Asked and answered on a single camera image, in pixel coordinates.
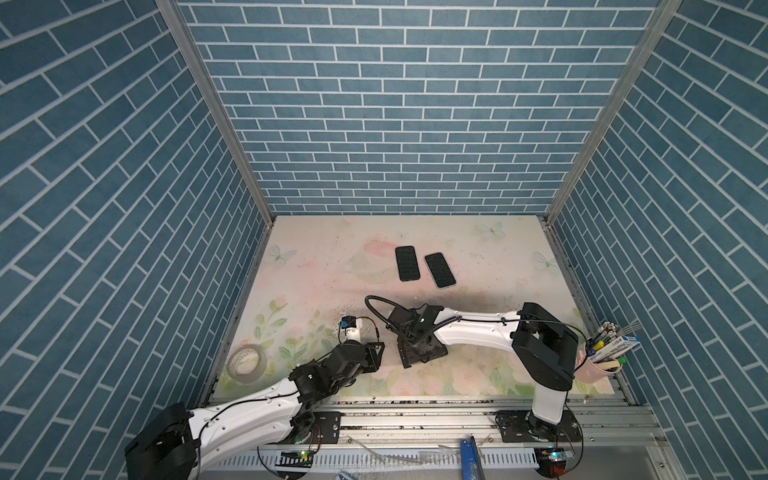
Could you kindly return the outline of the sage green phone case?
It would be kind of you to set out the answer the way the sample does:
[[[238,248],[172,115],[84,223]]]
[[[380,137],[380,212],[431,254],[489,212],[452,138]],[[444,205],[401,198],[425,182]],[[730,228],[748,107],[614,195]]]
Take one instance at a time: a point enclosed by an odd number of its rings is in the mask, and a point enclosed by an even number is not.
[[[437,252],[425,256],[426,265],[438,289],[456,284],[456,279],[443,253]]]

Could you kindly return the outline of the black phone case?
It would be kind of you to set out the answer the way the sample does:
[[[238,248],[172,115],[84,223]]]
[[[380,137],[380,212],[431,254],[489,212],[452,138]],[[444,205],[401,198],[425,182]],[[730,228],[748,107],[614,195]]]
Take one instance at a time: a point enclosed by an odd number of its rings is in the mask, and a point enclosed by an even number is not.
[[[421,278],[418,258],[413,246],[396,247],[395,259],[401,282],[417,281]]]

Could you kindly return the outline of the dusty pink phone case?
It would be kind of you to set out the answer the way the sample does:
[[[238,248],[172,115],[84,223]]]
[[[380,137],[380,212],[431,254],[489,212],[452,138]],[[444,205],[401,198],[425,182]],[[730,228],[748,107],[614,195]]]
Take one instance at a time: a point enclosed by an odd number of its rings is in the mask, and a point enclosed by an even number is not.
[[[436,338],[430,337],[416,346],[410,345],[403,338],[397,341],[401,363],[405,369],[418,363],[428,363],[431,360],[445,357],[448,354],[447,346]]]

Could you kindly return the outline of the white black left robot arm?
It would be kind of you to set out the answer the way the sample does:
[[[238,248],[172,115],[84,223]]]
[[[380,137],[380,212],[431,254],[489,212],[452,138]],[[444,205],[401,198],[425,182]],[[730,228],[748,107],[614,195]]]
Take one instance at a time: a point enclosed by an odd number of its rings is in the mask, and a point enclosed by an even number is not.
[[[347,340],[276,384],[238,400],[164,408],[125,447],[130,479],[191,479],[242,451],[303,439],[314,410],[363,373],[381,366],[385,345]]]

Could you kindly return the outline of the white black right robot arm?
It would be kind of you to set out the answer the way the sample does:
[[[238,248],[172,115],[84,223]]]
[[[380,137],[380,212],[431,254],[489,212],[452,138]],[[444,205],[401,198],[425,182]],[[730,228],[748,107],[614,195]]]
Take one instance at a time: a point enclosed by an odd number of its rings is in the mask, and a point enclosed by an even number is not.
[[[384,322],[398,337],[406,368],[445,356],[449,345],[515,353],[534,381],[532,408],[525,417],[528,434],[536,440],[556,440],[573,386],[579,339],[546,309],[532,302],[518,311],[493,314],[396,305]]]

